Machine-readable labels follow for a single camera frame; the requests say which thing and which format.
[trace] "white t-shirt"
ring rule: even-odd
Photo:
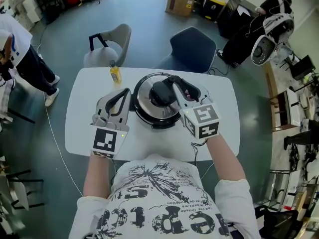
[[[234,223],[246,239],[259,239],[246,180],[220,181],[216,203],[204,191],[194,165],[152,155],[125,163],[108,199],[78,200],[69,239],[230,238]]]
[[[0,50],[10,34],[13,35],[11,61],[17,66],[30,48],[32,35],[10,15],[0,14]]]

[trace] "bottle cap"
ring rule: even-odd
[[[115,67],[116,64],[115,64],[115,61],[114,60],[110,60],[110,67]]]

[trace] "yellow bottle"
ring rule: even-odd
[[[110,67],[111,67],[110,73],[111,73],[113,81],[116,83],[121,83],[122,81],[121,72],[120,72],[120,69],[115,65],[114,60],[110,61]]]

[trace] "person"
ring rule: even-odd
[[[31,39],[32,35],[13,17],[0,14],[0,50],[4,51],[1,64],[4,66],[10,60],[23,79],[47,93],[45,106],[48,107],[59,94],[60,90],[54,85],[60,77],[38,56]]]
[[[308,129],[308,131],[285,137],[284,150],[293,143],[299,145],[319,144],[319,122],[310,119]]]
[[[260,238],[238,159],[222,135],[206,144],[220,180],[215,202],[192,164],[157,154],[127,162],[110,190],[110,160],[91,154],[69,238],[222,239],[230,236],[227,223],[246,239]]]
[[[292,0],[266,0],[260,7],[256,8],[259,14],[249,24],[243,26],[231,39],[226,43],[223,50],[217,50],[217,55],[225,63],[236,68],[238,64],[245,61],[251,55],[257,39],[265,34],[263,22],[266,18],[280,13],[281,5],[284,5],[285,13],[291,14],[290,8]]]

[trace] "gray floor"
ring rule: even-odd
[[[132,28],[132,36],[123,66],[151,68],[171,52],[169,39],[175,33],[195,26],[222,48],[226,39],[219,35],[216,25],[198,16],[184,18],[165,13],[166,0],[102,0],[75,7],[50,24],[44,32],[41,54],[51,69],[61,77],[60,94],[48,109],[56,140],[73,178],[83,187],[88,158],[68,153],[64,144],[65,115],[73,82],[82,68],[83,56],[89,51],[92,34],[110,30],[120,23]],[[37,25],[33,44],[39,42],[43,26]],[[214,66],[226,72],[226,65],[216,58]],[[240,151],[251,193],[255,202],[263,196],[271,163],[272,132],[268,88],[262,68],[247,59],[237,69],[229,69],[240,116]],[[46,118],[42,92],[17,85],[9,106],[36,121],[30,124],[18,118],[4,126],[0,134],[1,154],[7,157],[13,172],[32,169],[34,176],[43,178],[44,207],[19,211],[25,238],[67,238],[79,193],[72,184],[56,149]],[[210,161],[198,162],[202,174]],[[213,196],[217,183],[215,169],[203,179],[208,193]]]

